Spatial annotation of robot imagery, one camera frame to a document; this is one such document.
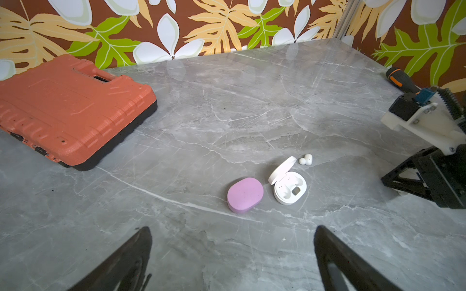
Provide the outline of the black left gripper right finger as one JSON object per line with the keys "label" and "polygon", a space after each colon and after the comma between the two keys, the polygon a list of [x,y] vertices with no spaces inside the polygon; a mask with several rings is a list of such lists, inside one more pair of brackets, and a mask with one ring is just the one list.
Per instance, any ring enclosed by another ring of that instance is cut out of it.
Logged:
{"label": "black left gripper right finger", "polygon": [[316,229],[314,250],[326,291],[347,291],[345,279],[357,291],[398,291],[400,289],[325,226],[318,226]]}

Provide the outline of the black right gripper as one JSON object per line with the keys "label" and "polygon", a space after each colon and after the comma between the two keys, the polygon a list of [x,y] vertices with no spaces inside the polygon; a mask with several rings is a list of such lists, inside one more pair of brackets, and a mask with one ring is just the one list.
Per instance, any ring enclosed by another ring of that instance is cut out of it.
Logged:
{"label": "black right gripper", "polygon": [[[466,146],[461,144],[452,155],[444,155],[436,147],[424,149],[409,157],[381,178],[382,184],[433,200],[439,207],[466,208]],[[403,177],[413,170],[417,178]]]}

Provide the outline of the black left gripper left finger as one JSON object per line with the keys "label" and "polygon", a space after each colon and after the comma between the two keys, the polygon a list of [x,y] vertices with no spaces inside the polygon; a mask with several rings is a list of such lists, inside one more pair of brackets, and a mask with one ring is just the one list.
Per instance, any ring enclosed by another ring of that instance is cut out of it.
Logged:
{"label": "black left gripper left finger", "polygon": [[91,273],[70,288],[72,291],[143,291],[152,248],[150,228],[144,226]]}

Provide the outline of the white earbud charging case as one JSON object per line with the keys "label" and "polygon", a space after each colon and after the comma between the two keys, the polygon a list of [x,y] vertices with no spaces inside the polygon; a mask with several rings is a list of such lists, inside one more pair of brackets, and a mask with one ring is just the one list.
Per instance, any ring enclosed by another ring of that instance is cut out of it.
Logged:
{"label": "white earbud charging case", "polygon": [[298,202],[307,192],[307,182],[304,177],[291,171],[296,162],[297,158],[290,156],[276,167],[268,178],[269,184],[273,186],[275,199],[285,206]]}

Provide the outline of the purple earbud charging case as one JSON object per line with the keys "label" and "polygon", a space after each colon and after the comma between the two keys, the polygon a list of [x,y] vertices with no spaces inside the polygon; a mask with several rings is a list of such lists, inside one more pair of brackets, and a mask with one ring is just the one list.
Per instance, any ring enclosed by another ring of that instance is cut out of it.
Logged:
{"label": "purple earbud charging case", "polygon": [[234,213],[246,213],[262,201],[263,195],[263,186],[259,180],[255,178],[242,179],[229,188],[227,193],[228,207]]}

